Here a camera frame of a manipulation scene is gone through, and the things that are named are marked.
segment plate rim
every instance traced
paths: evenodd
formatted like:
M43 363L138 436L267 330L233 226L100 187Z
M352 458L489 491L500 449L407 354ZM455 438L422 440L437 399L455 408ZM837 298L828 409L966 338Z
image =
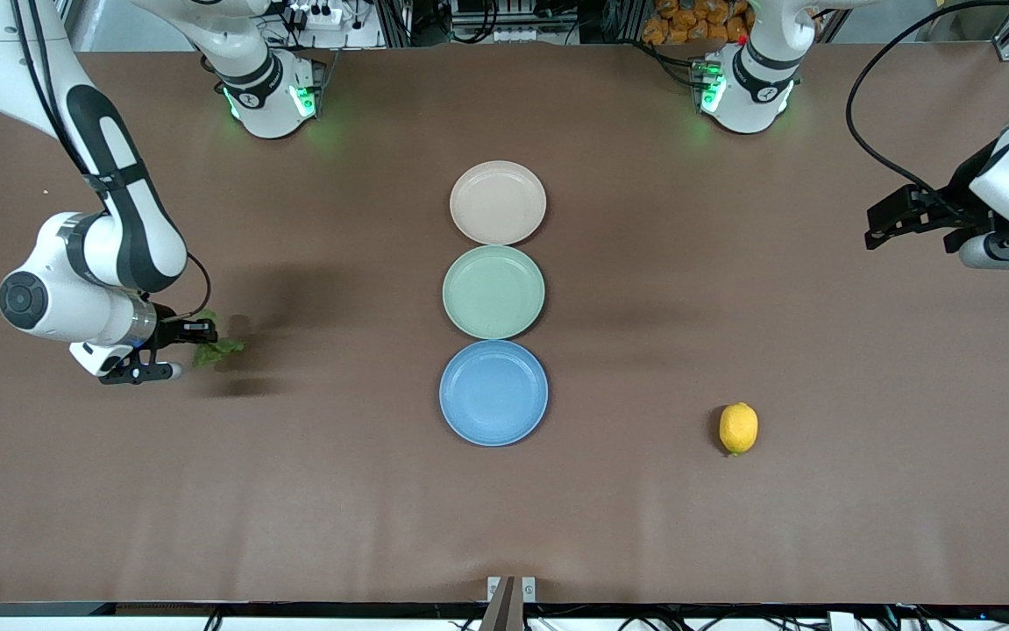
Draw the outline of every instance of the plate rim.
M527 177L530 183L536 184L536 188L539 190L540 208L539 208L538 220L536 221L535 224L533 224L530 230L525 232L523 236L521 236L518 239L496 243L496 242L488 242L480 240L475 236L471 235L471 233L469 233L468 230L465 230L463 224L461 224L461 222L457 218L457 207L455 201L457 200L458 192L460 190L464 190L465 185L468 185L468 181L471 180L474 176L479 176L477 170L490 170L493 168L499 169L501 165L508 165L508 168L518 170L522 176ZM465 235L465 238L471 239L472 241L481 244L486 244L486 246L510 246L510 244L518 243L524 239L527 239L528 236L535 235L536 230L538 230L540 226L543 226L544 219L547 218L547 188L544 187L544 181L540 180L539 176L536 176L535 171L528 169L527 167L518 162L513 162L508 160L490 160L487 162L483 162L481 164L475 164L472 165L472 167L470 167L468 170L465 170L465 173L463 173L463 175L461 175L457 179L457 181L453 183L453 188L451 189L451 191L449 191L449 218L453 221L453 224L457 226L457 229L461 233L463 233L463 235Z
M485 344L488 344L488 346L497 346L497 344L504 344L507 348L512 348L513 351L518 352L518 354L520 354L525 358L525 362L528 363L529 367L533 366L538 369L538 376L540 377L540 382L543 383L544 385L543 404L540 405L539 415L536 415L535 422L532 423L531 427L529 427L528 430L525 431L522 435L517 436L517 438L509 440L508 442L479 442L473 440L469 438L468 435L465 435L464 432L461 432L459 428L453 426L453 420L451 420L451 418L449 418L449 415L445 413L445 398L443 396L443 392L445 384L447 383L447 376L451 375L451 369L454 369L453 366L455 366L455 362L458 360L459 356L479 351ZM455 355L451 356L451 359L449 359L449 361L445 364L443 372L441 372L441 379L439 380L438 383L438 407L441 408L441 415L445 419L445 424L448 424L449 428L453 431L453 434L460 436L460 438L465 440L465 442L476 444L477 447L487 447L487 448L508 447L509 444L516 444L517 442L520 442L521 440L528 438L528 436L531 435L531 432L536 431L536 428L539 427L540 424L544 422L544 416L547 415L547 408L548 405L550 404L550 400L551 400L551 384L547 377L547 371L545 371L544 369L544 363L539 360L535 352L529 350L526 346L524 346L524 344L516 343L515 341L507 339L483 339L483 340L476 340L475 342L467 344L467 346L464 346L464 348L461 348L461 350L457 351Z
M512 255L520 255L522 262L531 264L531 267L536 271L536 277L539 279L539 309L536 309L536 312L533 313L531 320L526 322L524 324L524 327L520 328L520 330L516 332L513 332L513 334L503 336L483 336L483 335L477 335L475 334L475 332L470 331L468 328L464 327L463 324L461 324L461 322L459 322L459 320L455 318L455 316L453 316L453 312L451 310L451 304L449 303L448 300L449 292L447 291L447 289L451 286L451 281L455 276L455 269L457 269L458 265L462 262L463 259L471 258L475 254L487 254L487 252L484 252L483 250L489 250L489 249L504 249L509 251L510 254ZM457 256L456 259L453 259L453 262L449 265L449 269L445 272L445 277L443 281L441 281L441 304L443 304L443 311L445 311L445 316L447 316L447 318L449 318L449 321L452 322L453 326L457 327L458 330L463 332L463 334L471 336L471 338L476 338L478 340L485 340L485 341L508 340L516 335L522 334L522 332L525 332L529 328L531 328L532 324L535 324L536 320L539 319L541 313L544 312L544 307L547 304L547 281L544 279L544 271L539 268L539 264L536 262L536 259L531 258L531 256L529 256L527 252L524 252L524 250L521 250L520 248L515 248L513 246L498 246L498 244L483 244L483 246L477 246L475 248L466 250L465 252L463 252L463 254Z

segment white plate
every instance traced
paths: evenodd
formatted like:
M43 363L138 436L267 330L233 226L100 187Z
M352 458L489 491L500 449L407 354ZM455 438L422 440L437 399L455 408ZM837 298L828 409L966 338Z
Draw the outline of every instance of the white plate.
M507 246L531 236L547 212L547 191L526 167L493 161L466 171L449 196L449 213L470 239Z

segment plate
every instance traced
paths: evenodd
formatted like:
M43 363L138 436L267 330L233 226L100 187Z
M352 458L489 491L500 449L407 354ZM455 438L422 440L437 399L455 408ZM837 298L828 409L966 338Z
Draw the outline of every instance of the plate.
M543 223L547 191L524 165L486 162L466 171L453 184L449 213L458 230L472 240L515 243L527 239Z
M544 276L535 260L508 246L464 252L445 273L441 300L457 328L480 339L520 335L543 311Z
M531 434L544 419L547 373L528 348L504 340L461 348L441 376L445 422L481 447L503 447Z

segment glowing green light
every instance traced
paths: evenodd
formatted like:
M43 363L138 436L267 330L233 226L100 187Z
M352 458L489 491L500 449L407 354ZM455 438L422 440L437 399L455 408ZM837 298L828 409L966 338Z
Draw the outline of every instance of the glowing green light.
M227 96L227 103L231 105L231 115L234 116L236 120L239 120L239 110L235 107L235 101L231 99L231 93L224 88L224 96Z
M796 85L795 81L789 81L788 87L785 87L785 93L784 95L781 95L781 105L777 108L777 113L785 111L785 108L788 107L788 96L789 93L792 92L793 85Z
M718 77L718 80L712 83L710 88L703 91L703 109L708 112L715 111L723 92L725 92L725 77Z
M301 116L309 118L309 116L313 116L313 113L317 112L317 108L315 107L315 104L313 104L313 95L308 89L302 88L300 90L292 85L291 96L293 97L293 100L295 100L295 105L297 105L298 113L300 113Z

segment table surface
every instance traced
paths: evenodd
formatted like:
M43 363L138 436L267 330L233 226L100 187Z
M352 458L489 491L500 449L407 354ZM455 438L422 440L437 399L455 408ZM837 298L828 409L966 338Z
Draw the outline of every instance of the table surface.
M324 119L276 141L191 54L87 57L249 350L106 388L0 318L0 601L459 601L507 572L560 602L1009 601L1009 273L940 233L866 251L902 184L844 124L874 51L812 48L756 136L629 48L353 51ZM899 47L858 120L942 183L1009 120L1009 65ZM517 341L551 403L508 448L437 401L471 342L440 301L473 244L448 195L488 160L549 197L520 244L547 308ZM0 279L44 218L96 206L0 116ZM715 439L736 401L761 416L739 458Z

